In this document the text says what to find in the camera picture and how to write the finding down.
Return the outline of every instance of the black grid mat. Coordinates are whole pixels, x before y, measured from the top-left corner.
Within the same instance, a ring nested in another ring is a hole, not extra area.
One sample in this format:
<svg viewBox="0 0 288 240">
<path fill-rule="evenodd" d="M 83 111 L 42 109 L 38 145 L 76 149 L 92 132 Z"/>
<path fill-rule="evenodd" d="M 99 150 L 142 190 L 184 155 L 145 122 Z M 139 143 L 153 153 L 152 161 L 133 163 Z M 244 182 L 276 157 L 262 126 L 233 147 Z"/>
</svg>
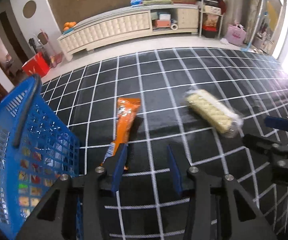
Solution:
<svg viewBox="0 0 288 240">
<path fill-rule="evenodd" d="M 185 106 L 183 95 L 192 85 L 243 114 L 237 138 L 219 136 Z M 212 48 L 139 52 L 64 74 L 45 83 L 42 95 L 80 138 L 81 172 L 98 166 L 113 140 L 117 97 L 141 98 L 138 129 L 130 134 L 130 169 L 116 199 L 105 200 L 112 238 L 183 238 L 188 199 L 172 189 L 170 140 L 181 142 L 191 164 L 206 173 L 238 178 L 276 234 L 285 232 L 288 187 L 272 184 L 267 159 L 241 142 L 243 133 L 252 133 L 288 144 L 288 132 L 264 125 L 267 115 L 288 116 L 288 76 L 274 58 Z M 215 228 L 215 215 L 210 223 Z"/>
</svg>

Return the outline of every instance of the snack bar wrapper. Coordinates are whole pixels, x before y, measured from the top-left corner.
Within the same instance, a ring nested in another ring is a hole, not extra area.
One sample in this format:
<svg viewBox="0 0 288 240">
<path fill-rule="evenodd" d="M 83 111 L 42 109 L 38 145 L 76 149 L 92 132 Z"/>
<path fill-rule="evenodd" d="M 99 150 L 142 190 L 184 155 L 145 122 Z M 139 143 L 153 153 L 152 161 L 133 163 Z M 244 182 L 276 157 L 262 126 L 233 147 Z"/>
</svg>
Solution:
<svg viewBox="0 0 288 240">
<path fill-rule="evenodd" d="M 108 147 L 103 163 L 106 158 L 115 155 L 120 143 L 128 143 L 130 130 L 140 105 L 141 100 L 139 98 L 117 99 L 116 138 Z"/>
<path fill-rule="evenodd" d="M 236 110 L 227 108 L 217 98 L 203 89 L 186 92 L 187 104 L 220 134 L 233 138 L 243 126 L 243 119 Z"/>
</svg>

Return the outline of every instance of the snack package in basket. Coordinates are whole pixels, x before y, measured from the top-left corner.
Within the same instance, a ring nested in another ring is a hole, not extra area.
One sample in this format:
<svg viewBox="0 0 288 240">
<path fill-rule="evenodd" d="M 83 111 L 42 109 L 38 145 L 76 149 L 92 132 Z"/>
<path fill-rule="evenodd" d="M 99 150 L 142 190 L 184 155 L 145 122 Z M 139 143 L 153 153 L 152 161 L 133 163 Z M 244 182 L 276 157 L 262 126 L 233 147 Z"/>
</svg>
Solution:
<svg viewBox="0 0 288 240">
<path fill-rule="evenodd" d="M 116 137 L 108 147 L 103 163 L 106 158 L 115 155 L 120 143 L 128 143 L 130 130 L 140 105 L 141 100 L 139 98 L 117 99 Z"/>
</svg>

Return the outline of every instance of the black basket handle grip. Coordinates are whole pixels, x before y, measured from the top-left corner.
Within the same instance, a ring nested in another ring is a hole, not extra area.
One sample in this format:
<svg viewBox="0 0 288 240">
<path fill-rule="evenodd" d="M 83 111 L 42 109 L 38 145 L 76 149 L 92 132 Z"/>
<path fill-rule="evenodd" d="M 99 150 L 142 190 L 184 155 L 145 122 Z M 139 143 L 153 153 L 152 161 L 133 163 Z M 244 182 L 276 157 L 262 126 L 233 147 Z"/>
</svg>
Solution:
<svg viewBox="0 0 288 240">
<path fill-rule="evenodd" d="M 36 95 L 39 92 L 39 87 L 41 86 L 42 80 L 38 74 L 33 74 L 32 77 L 35 79 L 35 83 L 33 88 L 31 89 L 31 93 L 28 96 L 27 101 L 23 107 L 21 116 L 19 117 L 19 122 L 17 126 L 17 130 L 15 132 L 14 140 L 13 140 L 13 147 L 18 149 L 21 143 L 22 133 L 25 126 L 25 122 L 27 119 L 28 111 L 31 107 L 31 103 Z"/>
</svg>

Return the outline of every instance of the yellow wafer snack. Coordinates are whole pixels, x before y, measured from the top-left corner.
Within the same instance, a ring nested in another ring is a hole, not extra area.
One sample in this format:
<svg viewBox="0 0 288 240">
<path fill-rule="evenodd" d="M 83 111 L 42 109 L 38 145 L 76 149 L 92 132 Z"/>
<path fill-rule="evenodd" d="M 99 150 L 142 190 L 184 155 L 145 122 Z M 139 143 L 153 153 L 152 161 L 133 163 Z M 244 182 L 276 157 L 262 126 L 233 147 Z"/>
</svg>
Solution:
<svg viewBox="0 0 288 240">
<path fill-rule="evenodd" d="M 187 92 L 186 101 L 196 113 L 226 137 L 234 137 L 238 128 L 243 125 L 243 120 L 238 114 L 228 109 L 206 90 Z"/>
</svg>

